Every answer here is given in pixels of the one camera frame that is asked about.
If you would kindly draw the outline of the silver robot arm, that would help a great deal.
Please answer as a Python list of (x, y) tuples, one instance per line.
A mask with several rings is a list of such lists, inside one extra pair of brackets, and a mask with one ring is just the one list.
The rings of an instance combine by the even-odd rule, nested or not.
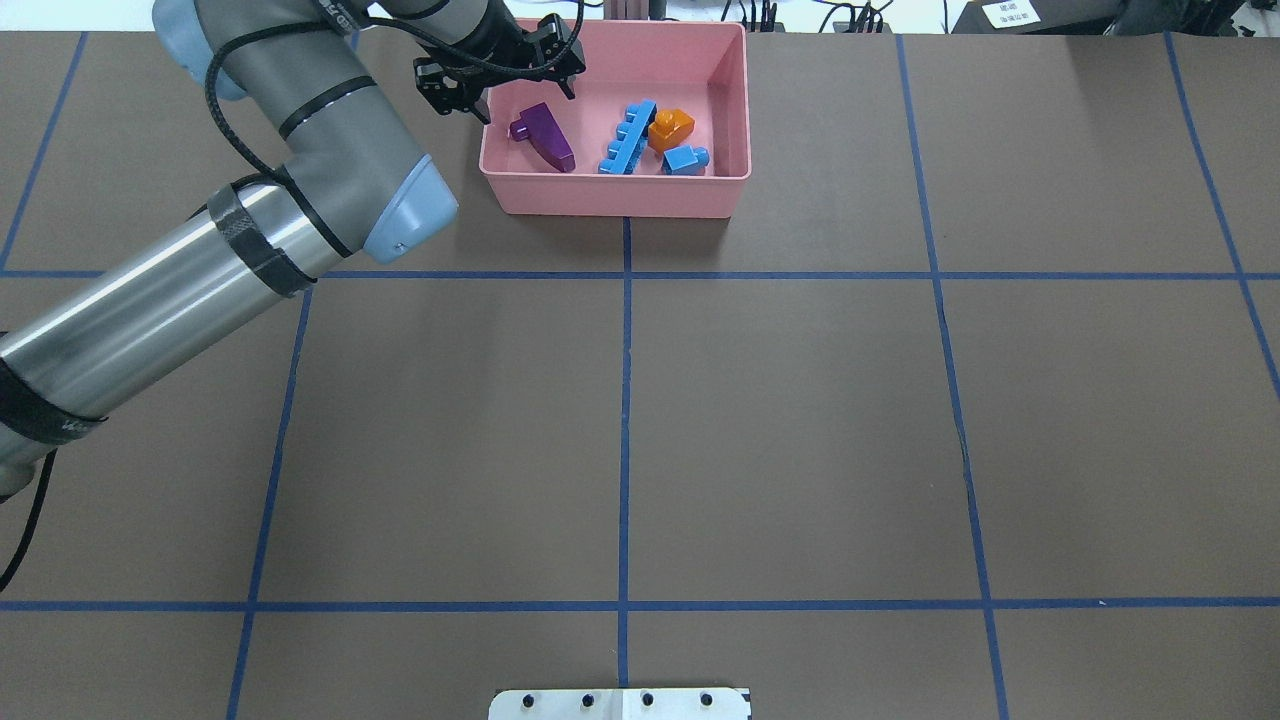
[(164, 47), (255, 169), (114, 272), (3, 336), (3, 497), (36, 462), (342, 260), (453, 222), (434, 161), (349, 46), (366, 1), (157, 1)]

